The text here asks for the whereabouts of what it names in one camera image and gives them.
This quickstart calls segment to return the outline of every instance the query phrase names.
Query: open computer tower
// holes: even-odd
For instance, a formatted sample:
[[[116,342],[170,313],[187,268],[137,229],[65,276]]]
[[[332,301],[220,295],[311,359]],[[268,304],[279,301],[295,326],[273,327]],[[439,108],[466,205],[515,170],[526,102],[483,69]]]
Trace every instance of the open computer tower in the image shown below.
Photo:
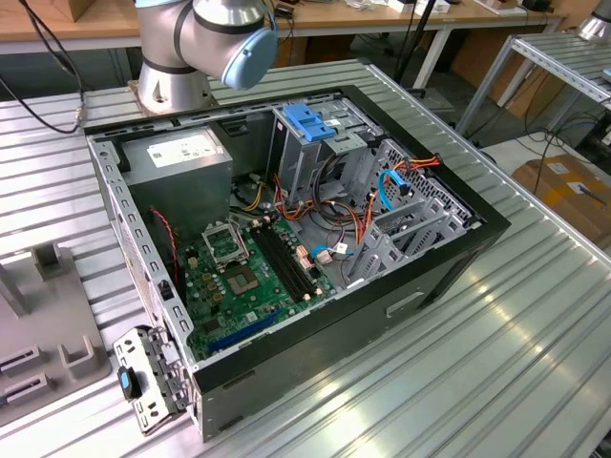
[[[354,87],[86,130],[151,320],[115,343],[149,434],[206,441],[441,296],[509,222]]]

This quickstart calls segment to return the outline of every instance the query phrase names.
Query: green circuit board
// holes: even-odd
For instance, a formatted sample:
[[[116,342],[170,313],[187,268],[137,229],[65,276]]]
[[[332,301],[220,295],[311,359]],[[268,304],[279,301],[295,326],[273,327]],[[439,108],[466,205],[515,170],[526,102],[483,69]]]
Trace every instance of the green circuit board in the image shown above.
[[[186,266],[186,308],[195,326],[187,342],[196,358],[207,358],[230,346],[228,343],[251,337],[335,293],[334,285],[321,266],[316,266],[317,275],[314,276],[299,264],[299,256],[294,250],[300,243],[286,221],[275,221],[271,228],[285,244],[291,245],[288,252],[313,283],[317,294],[294,301],[249,229],[240,231],[249,254],[247,262],[229,264],[223,272],[217,268],[203,239],[184,247],[179,255]],[[217,235],[209,242],[217,258],[236,250],[235,241],[226,234]]]

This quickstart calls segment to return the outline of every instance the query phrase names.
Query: pci express slot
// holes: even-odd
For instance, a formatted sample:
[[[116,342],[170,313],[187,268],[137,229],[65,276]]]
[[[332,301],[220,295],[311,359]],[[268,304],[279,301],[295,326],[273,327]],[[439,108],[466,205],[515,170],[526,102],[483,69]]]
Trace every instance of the pci express slot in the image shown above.
[[[239,331],[234,332],[233,334],[229,334],[226,337],[222,337],[215,342],[212,342],[208,345],[208,351],[211,353],[213,351],[219,351],[227,346],[231,346],[233,344],[237,344],[244,339],[254,336],[259,331],[264,330],[265,328],[271,326],[274,323],[274,319],[276,315],[278,315],[282,311],[282,308],[279,308],[275,312],[270,313],[264,318],[261,318],[257,322],[249,324],[247,327],[243,327]]]

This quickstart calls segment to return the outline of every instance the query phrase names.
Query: aluminum extrusion table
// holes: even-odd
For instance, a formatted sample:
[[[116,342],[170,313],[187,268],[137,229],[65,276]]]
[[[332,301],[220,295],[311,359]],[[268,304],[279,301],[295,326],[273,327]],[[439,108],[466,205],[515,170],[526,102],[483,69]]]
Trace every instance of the aluminum extrusion table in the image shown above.
[[[572,96],[567,98],[563,107],[557,112],[548,129],[552,129],[560,122],[581,94],[607,108],[611,107],[611,83],[602,78],[602,71],[611,68],[611,44],[594,45],[572,33],[510,36],[460,118],[456,126],[459,133],[463,135],[466,133],[475,113],[513,51],[519,52],[528,60],[520,67],[504,95],[498,100],[499,106],[503,106],[512,96],[533,65],[539,65],[575,89]]]
[[[611,260],[375,67],[279,69],[221,103],[354,84],[512,223],[439,302],[208,444],[184,415],[141,437],[116,376],[0,428],[0,456],[587,456],[611,427]],[[76,95],[31,101],[72,122]],[[87,95],[92,123],[141,116],[126,89]],[[0,104],[0,259],[60,240],[112,342],[146,316],[82,135]],[[111,355],[113,364],[116,359]]]

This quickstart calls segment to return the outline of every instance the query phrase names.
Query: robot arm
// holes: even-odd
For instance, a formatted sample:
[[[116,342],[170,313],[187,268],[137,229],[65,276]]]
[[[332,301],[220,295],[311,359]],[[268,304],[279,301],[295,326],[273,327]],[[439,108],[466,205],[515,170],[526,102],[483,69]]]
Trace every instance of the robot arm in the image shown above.
[[[578,27],[577,34],[586,41],[607,43],[611,38],[611,0],[600,0],[592,15]]]
[[[257,84],[276,53],[261,0],[136,0],[140,102],[167,114],[206,105],[206,75],[234,89]]]

